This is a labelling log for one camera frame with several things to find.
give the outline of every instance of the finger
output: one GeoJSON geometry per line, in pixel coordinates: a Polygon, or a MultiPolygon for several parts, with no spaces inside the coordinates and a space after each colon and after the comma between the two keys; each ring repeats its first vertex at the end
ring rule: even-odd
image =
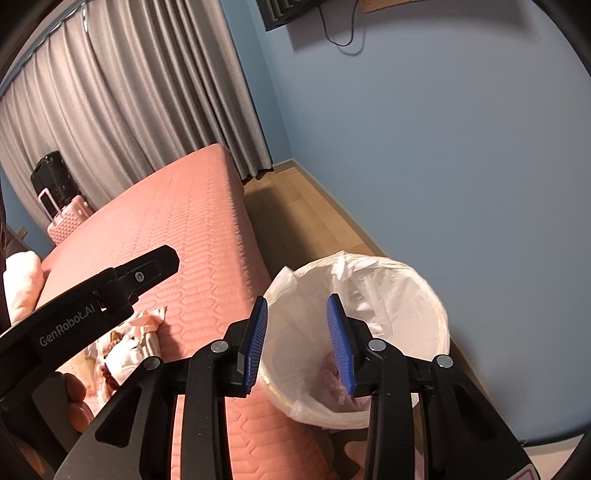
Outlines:
{"type": "Polygon", "coordinates": [[[345,445],[345,453],[347,456],[357,463],[362,469],[365,465],[365,450],[367,448],[367,442],[349,442],[345,445]]]}
{"type": "Polygon", "coordinates": [[[93,418],[89,406],[84,402],[70,403],[68,406],[68,419],[77,432],[83,433],[93,418]]]}
{"type": "Polygon", "coordinates": [[[33,470],[35,470],[39,475],[44,475],[46,470],[43,466],[43,462],[41,461],[41,457],[39,457],[37,452],[33,450],[28,445],[28,443],[23,442],[21,439],[16,437],[13,437],[12,439],[33,470]]]}
{"type": "Polygon", "coordinates": [[[66,390],[68,391],[70,400],[75,402],[83,401],[86,398],[86,387],[84,383],[72,374],[64,374],[64,377],[66,377],[66,390]]]}

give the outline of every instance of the blue gripper pad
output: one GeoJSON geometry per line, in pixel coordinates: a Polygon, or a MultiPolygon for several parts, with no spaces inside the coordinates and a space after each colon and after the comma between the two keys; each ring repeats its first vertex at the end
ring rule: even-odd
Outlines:
{"type": "Polygon", "coordinates": [[[261,363],[262,346],[267,332],[268,312],[267,301],[263,297],[258,297],[249,320],[250,322],[254,321],[254,328],[244,358],[242,386],[247,394],[251,392],[256,383],[256,375],[261,363]]]}
{"type": "Polygon", "coordinates": [[[351,334],[349,321],[339,295],[336,293],[333,293],[326,303],[326,322],[335,352],[340,381],[345,387],[347,395],[353,395],[357,387],[352,348],[352,344],[355,345],[355,339],[351,334]]]}

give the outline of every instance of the curtain rod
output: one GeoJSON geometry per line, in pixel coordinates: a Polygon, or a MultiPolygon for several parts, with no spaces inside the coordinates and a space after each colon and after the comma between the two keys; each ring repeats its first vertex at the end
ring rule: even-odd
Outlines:
{"type": "Polygon", "coordinates": [[[45,42],[45,40],[61,26],[68,18],[76,13],[76,11],[84,4],[92,0],[76,0],[68,8],[66,8],[49,26],[43,30],[33,44],[27,48],[26,52],[18,59],[17,63],[13,65],[8,74],[0,83],[0,98],[3,97],[4,93],[10,87],[12,81],[18,76],[22,68],[29,61],[31,56],[37,51],[37,49],[45,42]]]}

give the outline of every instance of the curtain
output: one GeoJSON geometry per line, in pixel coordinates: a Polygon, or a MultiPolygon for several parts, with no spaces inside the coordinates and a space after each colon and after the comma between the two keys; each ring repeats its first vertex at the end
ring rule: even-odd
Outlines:
{"type": "Polygon", "coordinates": [[[92,0],[47,37],[0,99],[0,163],[40,226],[30,174],[60,150],[98,209],[213,143],[242,178],[271,168],[217,0],[92,0]]]}

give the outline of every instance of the black cable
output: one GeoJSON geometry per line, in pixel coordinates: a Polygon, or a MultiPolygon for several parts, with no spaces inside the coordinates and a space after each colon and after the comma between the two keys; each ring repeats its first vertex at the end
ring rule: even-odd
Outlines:
{"type": "Polygon", "coordinates": [[[324,28],[324,36],[326,37],[326,40],[328,40],[333,45],[336,45],[337,47],[348,47],[353,43],[353,39],[355,38],[355,12],[357,11],[357,5],[359,5],[359,0],[355,0],[355,4],[353,6],[353,13],[351,14],[351,39],[344,44],[337,43],[334,40],[331,40],[331,38],[329,37],[329,32],[326,28],[324,12],[322,11],[322,7],[318,5],[318,11],[320,13],[320,19],[322,20],[322,27],[324,28]]]}

